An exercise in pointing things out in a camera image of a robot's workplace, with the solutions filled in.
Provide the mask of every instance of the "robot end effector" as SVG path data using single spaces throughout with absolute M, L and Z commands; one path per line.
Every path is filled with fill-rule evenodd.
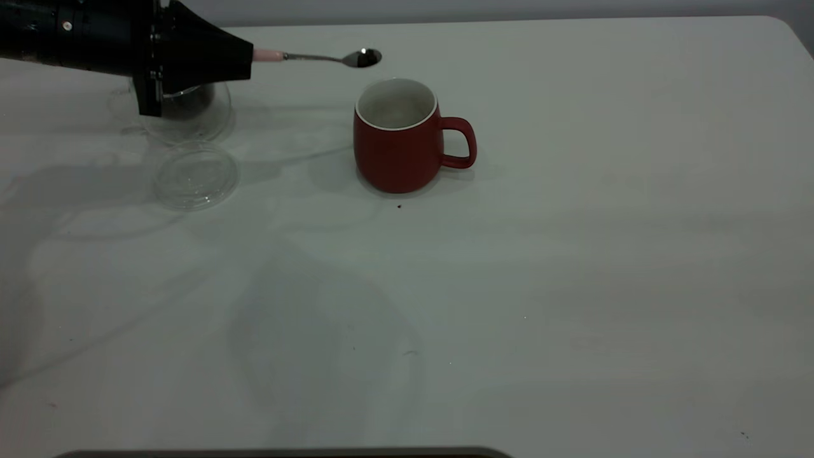
M 0 57 L 133 78 L 138 110 L 163 94 L 252 77 L 254 46 L 178 0 L 4 0 Z

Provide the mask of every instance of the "red mug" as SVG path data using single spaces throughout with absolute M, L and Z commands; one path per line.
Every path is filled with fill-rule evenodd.
M 468 157 L 444 154 L 443 130 L 458 130 Z M 356 104 L 353 151 L 362 176 L 385 192 L 426 186 L 441 166 L 468 169 L 475 163 L 475 132 L 460 117 L 441 117 L 438 98 L 418 81 L 393 78 L 367 86 Z

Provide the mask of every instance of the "metal spoon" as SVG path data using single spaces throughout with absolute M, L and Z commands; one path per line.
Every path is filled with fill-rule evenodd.
M 367 68 L 378 64 L 382 60 L 382 53 L 372 48 L 361 48 L 359 51 L 352 52 L 344 56 L 342 59 L 337 59 L 327 55 L 289 54 L 283 51 L 255 50 L 254 60 L 256 62 L 282 62 L 283 60 L 327 60 L 330 62 L 339 62 L 347 65 L 348 67 Z

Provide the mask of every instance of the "table surface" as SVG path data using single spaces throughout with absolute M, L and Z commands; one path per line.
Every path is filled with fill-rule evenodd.
M 0 456 L 814 453 L 814 62 L 783 23 L 233 30 L 385 59 L 230 83 L 242 182 L 197 213 L 151 201 L 122 78 L 0 65 Z M 360 181 L 352 105 L 390 76 L 472 123 L 472 170 Z

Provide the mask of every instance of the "gray wall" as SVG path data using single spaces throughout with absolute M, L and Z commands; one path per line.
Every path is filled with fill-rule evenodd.
M 219 25 L 772 15 L 814 51 L 814 0 L 183 0 Z

